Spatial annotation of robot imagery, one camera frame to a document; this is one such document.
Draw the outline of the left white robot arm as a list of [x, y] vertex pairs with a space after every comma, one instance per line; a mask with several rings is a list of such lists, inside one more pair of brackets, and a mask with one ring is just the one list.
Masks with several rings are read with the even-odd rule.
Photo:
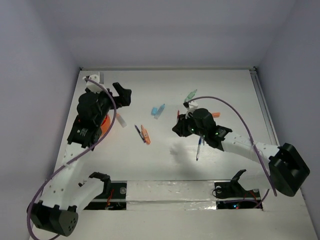
[[132, 91], [120, 83], [112, 85], [118, 95], [102, 84], [87, 79], [85, 92], [79, 97], [77, 116], [67, 138], [60, 167], [44, 181], [27, 207], [27, 229], [37, 239], [33, 227], [54, 233], [54, 239], [68, 237], [75, 230], [80, 213], [97, 196], [111, 192], [108, 174], [92, 172], [81, 177], [83, 156], [93, 151], [108, 135], [101, 125], [110, 110], [117, 111], [131, 104]]

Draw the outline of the light blue highlighter cap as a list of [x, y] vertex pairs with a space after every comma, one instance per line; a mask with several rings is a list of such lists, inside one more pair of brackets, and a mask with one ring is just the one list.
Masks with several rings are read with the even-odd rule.
[[157, 111], [158, 111], [158, 109], [156, 107], [153, 107], [152, 110], [151, 110], [151, 115], [155, 116]]

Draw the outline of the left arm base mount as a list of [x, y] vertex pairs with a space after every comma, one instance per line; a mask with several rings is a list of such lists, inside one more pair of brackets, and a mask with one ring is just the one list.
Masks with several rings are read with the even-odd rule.
[[121, 211], [127, 209], [127, 182], [112, 182], [109, 192], [103, 192], [95, 197], [85, 210]]

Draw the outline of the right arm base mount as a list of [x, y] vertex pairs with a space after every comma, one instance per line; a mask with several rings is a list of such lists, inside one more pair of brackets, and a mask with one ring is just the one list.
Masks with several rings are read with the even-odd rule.
[[246, 171], [239, 170], [231, 180], [214, 183], [211, 194], [216, 198], [218, 210], [263, 209], [259, 190], [257, 193], [252, 189], [245, 190], [239, 183], [240, 177]]

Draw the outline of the light blue highlighter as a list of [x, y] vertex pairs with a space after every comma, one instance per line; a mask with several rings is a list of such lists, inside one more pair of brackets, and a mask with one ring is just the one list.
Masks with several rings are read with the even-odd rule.
[[157, 112], [155, 113], [154, 118], [155, 118], [155, 119], [158, 119], [158, 118], [160, 117], [160, 115], [162, 114], [162, 112], [163, 112], [164, 109], [165, 109], [165, 104], [162, 104], [162, 105], [158, 108]]

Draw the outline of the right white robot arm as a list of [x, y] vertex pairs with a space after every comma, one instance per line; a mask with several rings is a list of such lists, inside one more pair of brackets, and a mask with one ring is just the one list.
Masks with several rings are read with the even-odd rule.
[[214, 149], [261, 164], [275, 190], [287, 197], [295, 196], [310, 174], [309, 167], [292, 144], [255, 143], [230, 128], [216, 124], [205, 108], [194, 110], [191, 116], [180, 114], [172, 131], [179, 137], [197, 135]]

